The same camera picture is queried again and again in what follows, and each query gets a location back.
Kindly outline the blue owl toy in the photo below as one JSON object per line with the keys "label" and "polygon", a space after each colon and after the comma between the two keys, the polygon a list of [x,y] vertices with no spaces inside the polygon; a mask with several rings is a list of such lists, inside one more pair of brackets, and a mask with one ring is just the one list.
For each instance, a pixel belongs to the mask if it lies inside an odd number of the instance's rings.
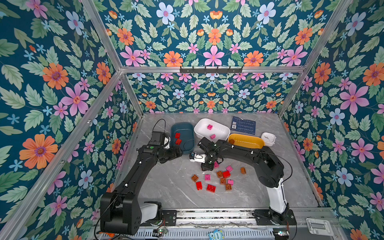
{"label": "blue owl toy", "polygon": [[208,234],[209,240],[223,240],[224,233],[222,230],[214,230]]}

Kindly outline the dark blue printed card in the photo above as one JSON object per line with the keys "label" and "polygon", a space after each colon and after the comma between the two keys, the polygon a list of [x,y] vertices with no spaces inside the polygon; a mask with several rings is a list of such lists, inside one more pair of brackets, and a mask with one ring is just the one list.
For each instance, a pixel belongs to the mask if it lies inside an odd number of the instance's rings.
{"label": "dark blue printed card", "polygon": [[243,134],[255,135],[256,134],[256,121],[246,120],[234,116],[230,129]]}

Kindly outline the teal plastic container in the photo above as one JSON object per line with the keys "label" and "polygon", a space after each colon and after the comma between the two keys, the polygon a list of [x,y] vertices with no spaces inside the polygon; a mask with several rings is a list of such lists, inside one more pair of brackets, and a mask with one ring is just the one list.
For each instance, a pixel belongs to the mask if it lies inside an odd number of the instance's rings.
{"label": "teal plastic container", "polygon": [[[175,144],[175,133],[181,134],[182,143]],[[176,123],[171,127],[171,143],[170,146],[179,146],[184,155],[189,155],[195,147],[194,127],[191,123]]]}

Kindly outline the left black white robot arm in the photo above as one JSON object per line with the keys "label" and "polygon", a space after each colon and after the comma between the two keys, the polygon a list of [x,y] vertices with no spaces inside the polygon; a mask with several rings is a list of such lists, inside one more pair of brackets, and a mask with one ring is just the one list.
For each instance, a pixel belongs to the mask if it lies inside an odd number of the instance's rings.
{"label": "left black white robot arm", "polygon": [[168,149],[160,146],[142,146],[138,149],[135,164],[113,192],[101,198],[100,229],[104,233],[135,235],[144,223],[158,224],[163,221],[160,202],[139,203],[140,190],[157,163],[166,163],[183,155],[180,147]]}

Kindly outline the small white round dish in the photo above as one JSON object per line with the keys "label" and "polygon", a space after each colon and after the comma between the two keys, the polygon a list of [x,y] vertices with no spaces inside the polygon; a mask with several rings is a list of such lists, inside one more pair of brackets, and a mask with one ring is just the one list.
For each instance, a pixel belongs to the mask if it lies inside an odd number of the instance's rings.
{"label": "small white round dish", "polygon": [[264,141],[265,146],[272,147],[275,144],[277,137],[272,133],[264,132],[261,135],[261,139]]}

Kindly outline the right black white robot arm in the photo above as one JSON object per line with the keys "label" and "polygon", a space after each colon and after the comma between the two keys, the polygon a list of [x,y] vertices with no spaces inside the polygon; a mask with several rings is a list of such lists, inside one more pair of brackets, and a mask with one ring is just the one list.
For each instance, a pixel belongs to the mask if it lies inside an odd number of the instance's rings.
{"label": "right black white robot arm", "polygon": [[252,166],[259,182],[267,188],[271,217],[283,219],[287,215],[289,204],[283,187],[285,167],[269,147],[250,149],[223,140],[212,142],[207,138],[201,139],[198,147],[205,155],[205,162],[201,165],[203,171],[213,170],[218,159],[232,159]]}

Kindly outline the yellow plastic container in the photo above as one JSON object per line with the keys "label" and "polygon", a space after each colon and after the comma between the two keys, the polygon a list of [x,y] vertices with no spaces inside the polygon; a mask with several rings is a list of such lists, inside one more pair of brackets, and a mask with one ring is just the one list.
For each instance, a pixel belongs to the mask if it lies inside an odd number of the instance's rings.
{"label": "yellow plastic container", "polygon": [[265,146],[264,141],[261,138],[255,136],[231,134],[228,138],[228,142],[231,139],[235,140],[235,143],[233,145],[243,148],[261,149]]}

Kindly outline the large red lego brick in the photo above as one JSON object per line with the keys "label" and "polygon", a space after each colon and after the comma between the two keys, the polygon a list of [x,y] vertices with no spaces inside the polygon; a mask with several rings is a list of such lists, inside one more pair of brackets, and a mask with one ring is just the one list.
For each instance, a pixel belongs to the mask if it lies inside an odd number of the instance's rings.
{"label": "large red lego brick", "polygon": [[206,190],[210,193],[215,193],[216,192],[216,186],[208,184]]}

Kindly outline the white plastic container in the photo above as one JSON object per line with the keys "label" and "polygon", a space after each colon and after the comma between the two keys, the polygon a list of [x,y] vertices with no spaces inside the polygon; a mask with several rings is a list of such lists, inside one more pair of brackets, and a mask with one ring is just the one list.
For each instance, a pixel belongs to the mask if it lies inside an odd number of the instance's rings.
{"label": "white plastic container", "polygon": [[[208,118],[199,120],[194,127],[194,132],[198,138],[202,139],[205,137],[215,143],[218,140],[226,141],[231,134],[231,131],[228,127]],[[213,134],[216,135],[215,139],[210,138],[210,136]]]}

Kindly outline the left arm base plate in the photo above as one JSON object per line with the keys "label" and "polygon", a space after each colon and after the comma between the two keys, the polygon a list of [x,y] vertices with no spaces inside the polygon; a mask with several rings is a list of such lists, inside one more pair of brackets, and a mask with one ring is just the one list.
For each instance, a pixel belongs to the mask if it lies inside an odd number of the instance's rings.
{"label": "left arm base plate", "polygon": [[178,212],[176,210],[158,211],[155,218],[148,220],[151,226],[175,226]]}

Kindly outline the white device on rail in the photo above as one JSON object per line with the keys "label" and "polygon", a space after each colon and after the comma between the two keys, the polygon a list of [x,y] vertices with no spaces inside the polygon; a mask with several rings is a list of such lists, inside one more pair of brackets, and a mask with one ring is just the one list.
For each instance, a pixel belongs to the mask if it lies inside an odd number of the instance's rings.
{"label": "white device on rail", "polygon": [[319,236],[333,236],[334,232],[332,226],[327,220],[319,220],[313,218],[306,218],[308,230],[313,235]]}

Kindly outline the black hook rail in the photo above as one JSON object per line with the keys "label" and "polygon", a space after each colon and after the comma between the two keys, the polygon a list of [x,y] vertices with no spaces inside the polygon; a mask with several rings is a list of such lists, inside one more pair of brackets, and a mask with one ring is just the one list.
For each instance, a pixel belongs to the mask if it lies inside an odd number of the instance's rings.
{"label": "black hook rail", "polygon": [[180,73],[185,74],[238,74],[243,67],[180,67]]}

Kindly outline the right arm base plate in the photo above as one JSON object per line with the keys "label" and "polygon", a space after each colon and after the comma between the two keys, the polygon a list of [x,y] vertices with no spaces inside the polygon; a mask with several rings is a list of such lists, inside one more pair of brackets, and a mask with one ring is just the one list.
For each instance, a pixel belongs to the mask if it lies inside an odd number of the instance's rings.
{"label": "right arm base plate", "polygon": [[294,212],[289,208],[286,208],[286,210],[282,214],[279,214],[276,211],[273,211],[272,209],[254,210],[253,216],[255,217],[256,222],[259,226],[297,225]]}

